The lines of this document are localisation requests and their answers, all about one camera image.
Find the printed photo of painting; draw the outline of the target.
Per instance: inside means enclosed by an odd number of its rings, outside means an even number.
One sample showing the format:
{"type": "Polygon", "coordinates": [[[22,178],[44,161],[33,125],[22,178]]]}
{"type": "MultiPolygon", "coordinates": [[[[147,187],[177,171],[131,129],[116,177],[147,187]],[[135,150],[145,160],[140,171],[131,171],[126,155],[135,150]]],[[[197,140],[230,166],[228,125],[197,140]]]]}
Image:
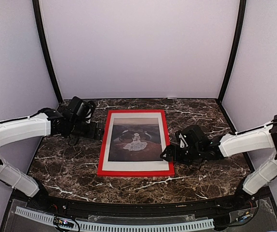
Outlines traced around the printed photo of painting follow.
{"type": "Polygon", "coordinates": [[[162,161],[162,140],[156,117],[114,118],[109,162],[162,161]]]}

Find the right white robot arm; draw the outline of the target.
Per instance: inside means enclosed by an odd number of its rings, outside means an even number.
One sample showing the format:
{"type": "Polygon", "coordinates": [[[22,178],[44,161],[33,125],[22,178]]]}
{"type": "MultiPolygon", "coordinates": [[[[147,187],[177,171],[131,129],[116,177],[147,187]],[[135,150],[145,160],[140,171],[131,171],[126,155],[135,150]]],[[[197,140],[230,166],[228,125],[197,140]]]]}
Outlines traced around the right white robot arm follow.
{"type": "Polygon", "coordinates": [[[168,145],[160,155],[165,161],[189,165],[195,160],[223,160],[241,153],[252,156],[267,153],[255,171],[237,187],[230,200],[235,210],[242,209],[250,196],[277,178],[277,115],[261,126],[212,139],[198,125],[179,130],[175,136],[177,145],[168,145]]]}

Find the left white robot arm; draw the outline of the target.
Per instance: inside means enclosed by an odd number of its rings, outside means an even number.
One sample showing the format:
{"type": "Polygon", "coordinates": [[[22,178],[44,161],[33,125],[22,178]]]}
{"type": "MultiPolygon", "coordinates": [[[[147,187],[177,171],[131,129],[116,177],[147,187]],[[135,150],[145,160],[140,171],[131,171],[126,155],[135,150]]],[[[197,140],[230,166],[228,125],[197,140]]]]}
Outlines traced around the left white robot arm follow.
{"type": "Polygon", "coordinates": [[[104,127],[92,121],[96,104],[73,97],[62,110],[42,108],[33,115],[0,121],[0,181],[18,190],[42,211],[52,207],[52,199],[42,183],[27,175],[27,165],[40,139],[61,135],[75,145],[80,138],[101,140],[104,127]]]}

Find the black front table rail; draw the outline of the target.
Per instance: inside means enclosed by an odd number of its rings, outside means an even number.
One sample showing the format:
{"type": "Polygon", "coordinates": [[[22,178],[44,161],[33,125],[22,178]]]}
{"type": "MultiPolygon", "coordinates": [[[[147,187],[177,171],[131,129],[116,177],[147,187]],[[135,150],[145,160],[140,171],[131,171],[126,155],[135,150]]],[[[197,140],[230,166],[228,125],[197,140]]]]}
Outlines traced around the black front table rail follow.
{"type": "Polygon", "coordinates": [[[114,204],[92,203],[77,200],[67,200],[51,197],[57,205],[55,212],[69,218],[88,218],[89,216],[151,218],[185,216],[194,214],[198,217],[221,217],[234,211],[226,209],[224,205],[233,199],[232,195],[209,200],[190,201],[183,203],[160,204],[114,204]]]}

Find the left black corner post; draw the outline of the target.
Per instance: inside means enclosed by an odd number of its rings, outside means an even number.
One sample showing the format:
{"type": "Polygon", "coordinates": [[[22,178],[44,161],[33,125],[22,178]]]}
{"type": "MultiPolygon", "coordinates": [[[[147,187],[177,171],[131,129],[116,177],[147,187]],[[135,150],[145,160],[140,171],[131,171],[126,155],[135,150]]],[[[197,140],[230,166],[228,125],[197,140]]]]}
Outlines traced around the left black corner post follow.
{"type": "Polygon", "coordinates": [[[48,48],[48,43],[47,43],[46,36],[45,36],[44,24],[43,24],[43,20],[42,20],[41,9],[40,9],[40,1],[32,0],[32,5],[33,5],[33,11],[34,11],[34,16],[35,16],[35,21],[36,21],[36,26],[37,26],[37,31],[38,31],[38,37],[40,40],[42,54],[43,54],[46,68],[47,68],[47,71],[49,74],[50,82],[52,84],[57,102],[59,104],[61,104],[63,101],[63,98],[61,95],[59,85],[57,83],[57,78],[55,75],[53,63],[52,63],[49,48],[48,48]]]}

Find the black corner post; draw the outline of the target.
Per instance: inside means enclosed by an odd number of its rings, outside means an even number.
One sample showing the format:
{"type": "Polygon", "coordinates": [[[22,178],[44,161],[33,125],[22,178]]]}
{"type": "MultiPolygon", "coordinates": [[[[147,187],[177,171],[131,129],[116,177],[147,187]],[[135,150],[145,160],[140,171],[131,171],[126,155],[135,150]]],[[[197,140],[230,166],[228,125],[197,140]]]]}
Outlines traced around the black corner post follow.
{"type": "Polygon", "coordinates": [[[57,78],[55,75],[53,63],[52,63],[49,48],[48,48],[48,43],[47,43],[46,36],[45,36],[44,24],[43,24],[43,20],[42,20],[41,9],[40,9],[40,1],[32,0],[32,5],[33,5],[33,11],[34,11],[34,16],[35,16],[35,21],[36,21],[36,26],[37,26],[37,31],[38,31],[38,37],[40,40],[42,54],[43,54],[46,68],[47,68],[47,71],[49,74],[50,82],[52,84],[57,102],[59,104],[61,104],[63,101],[63,98],[61,95],[59,85],[57,83],[57,78]]]}
{"type": "Polygon", "coordinates": [[[236,26],[235,26],[235,32],[234,32],[234,37],[233,37],[233,42],[232,42],[232,47],[230,51],[230,56],[228,59],[226,71],[224,74],[222,86],[217,98],[217,102],[219,105],[222,105],[224,96],[226,94],[230,77],[233,71],[234,63],[235,63],[235,58],[237,55],[238,47],[239,47],[239,42],[240,42],[240,37],[242,33],[242,28],[243,28],[243,23],[244,23],[244,17],[245,17],[245,12],[246,12],[246,5],[247,1],[246,0],[240,0],[239,1],[239,8],[238,8],[238,14],[237,14],[237,20],[236,20],[236,26]]]}

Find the right black corner post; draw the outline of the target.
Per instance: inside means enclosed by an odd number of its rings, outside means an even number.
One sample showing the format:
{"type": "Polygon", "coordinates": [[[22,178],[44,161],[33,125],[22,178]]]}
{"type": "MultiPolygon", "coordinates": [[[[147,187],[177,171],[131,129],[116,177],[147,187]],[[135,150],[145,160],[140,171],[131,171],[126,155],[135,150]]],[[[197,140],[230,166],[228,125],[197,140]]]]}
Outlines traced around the right black corner post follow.
{"type": "Polygon", "coordinates": [[[235,26],[235,32],[234,32],[234,37],[233,37],[233,42],[232,42],[232,47],[230,51],[230,56],[228,59],[226,71],[224,74],[222,86],[217,98],[217,102],[219,105],[222,105],[224,96],[226,94],[230,77],[233,71],[234,63],[235,63],[235,58],[237,55],[238,47],[239,47],[239,42],[240,42],[240,37],[242,33],[242,28],[243,28],[243,23],[244,23],[244,17],[245,17],[245,12],[246,12],[246,5],[247,1],[246,0],[240,0],[239,1],[239,8],[238,8],[238,14],[237,14],[237,20],[236,20],[236,26],[235,26]]]}

